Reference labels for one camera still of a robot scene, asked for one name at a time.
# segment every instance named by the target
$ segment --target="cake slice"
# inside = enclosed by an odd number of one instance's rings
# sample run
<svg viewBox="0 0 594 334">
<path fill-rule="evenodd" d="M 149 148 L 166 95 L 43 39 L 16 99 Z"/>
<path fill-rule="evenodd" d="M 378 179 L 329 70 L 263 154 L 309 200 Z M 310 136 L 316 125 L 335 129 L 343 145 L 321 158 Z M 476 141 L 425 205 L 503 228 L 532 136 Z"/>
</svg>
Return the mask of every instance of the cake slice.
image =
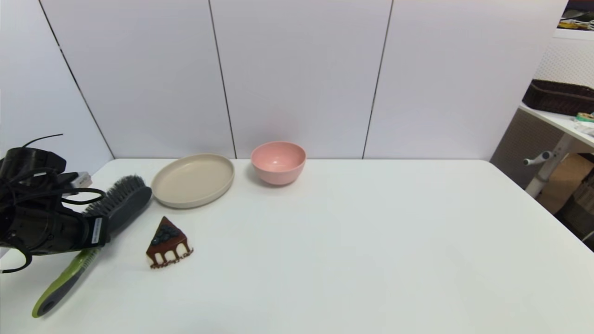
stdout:
<svg viewBox="0 0 594 334">
<path fill-rule="evenodd" d="M 185 234 L 164 216 L 147 249 L 147 257 L 151 269 L 157 269 L 177 263 L 193 251 Z"/>
</svg>

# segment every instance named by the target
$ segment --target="white wall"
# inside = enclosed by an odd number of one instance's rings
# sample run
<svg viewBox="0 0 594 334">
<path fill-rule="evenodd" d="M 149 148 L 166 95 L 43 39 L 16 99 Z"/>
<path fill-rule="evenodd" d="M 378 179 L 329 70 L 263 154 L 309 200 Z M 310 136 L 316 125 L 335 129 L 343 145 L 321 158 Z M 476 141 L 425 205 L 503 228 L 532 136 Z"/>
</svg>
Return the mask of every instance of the white wall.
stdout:
<svg viewBox="0 0 594 334">
<path fill-rule="evenodd" d="M 211 0 L 238 157 L 361 158 L 390 0 Z"/>
<path fill-rule="evenodd" d="M 0 156 L 32 144 L 67 160 L 69 171 L 97 171 L 112 159 L 84 104 L 37 0 L 3 0 L 0 33 Z"/>
<path fill-rule="evenodd" d="M 488 160 L 565 0 L 396 0 L 365 157 Z"/>
<path fill-rule="evenodd" d="M 208 0 L 42 0 L 116 157 L 235 157 Z"/>
</svg>

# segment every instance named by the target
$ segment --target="white label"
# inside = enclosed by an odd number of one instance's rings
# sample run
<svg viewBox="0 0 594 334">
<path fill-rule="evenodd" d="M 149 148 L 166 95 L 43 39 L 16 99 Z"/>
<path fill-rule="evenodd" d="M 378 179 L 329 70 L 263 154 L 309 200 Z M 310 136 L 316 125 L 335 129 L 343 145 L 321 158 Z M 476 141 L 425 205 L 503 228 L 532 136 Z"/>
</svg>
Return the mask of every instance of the white label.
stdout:
<svg viewBox="0 0 594 334">
<path fill-rule="evenodd" d="M 99 232 L 101 232 L 101 222 L 103 218 L 99 217 L 95 219 L 95 227 L 93 227 L 93 237 L 91 239 L 92 244 L 96 244 L 99 242 Z"/>
</svg>

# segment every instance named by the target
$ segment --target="pink bowl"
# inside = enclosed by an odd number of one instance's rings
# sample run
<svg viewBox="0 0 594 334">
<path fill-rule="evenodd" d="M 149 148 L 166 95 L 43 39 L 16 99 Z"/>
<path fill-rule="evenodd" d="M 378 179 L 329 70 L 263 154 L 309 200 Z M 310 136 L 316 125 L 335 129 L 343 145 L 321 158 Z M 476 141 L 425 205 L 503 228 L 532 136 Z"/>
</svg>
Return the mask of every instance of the pink bowl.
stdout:
<svg viewBox="0 0 594 334">
<path fill-rule="evenodd" d="M 283 185 L 297 179 L 307 156 L 303 147 L 287 141 L 271 141 L 252 152 L 252 164 L 267 183 Z"/>
</svg>

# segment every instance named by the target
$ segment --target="beige plate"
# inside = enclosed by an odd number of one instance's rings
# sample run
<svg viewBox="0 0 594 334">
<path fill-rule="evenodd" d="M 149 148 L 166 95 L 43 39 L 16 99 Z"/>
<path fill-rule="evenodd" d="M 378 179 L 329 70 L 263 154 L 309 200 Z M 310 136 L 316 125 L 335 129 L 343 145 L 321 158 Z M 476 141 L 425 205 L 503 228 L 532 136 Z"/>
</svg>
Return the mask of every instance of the beige plate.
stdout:
<svg viewBox="0 0 594 334">
<path fill-rule="evenodd" d="M 193 155 L 165 166 L 154 177 L 151 188 L 159 202 L 186 209 L 205 205 L 231 187 L 235 169 L 220 155 Z"/>
</svg>

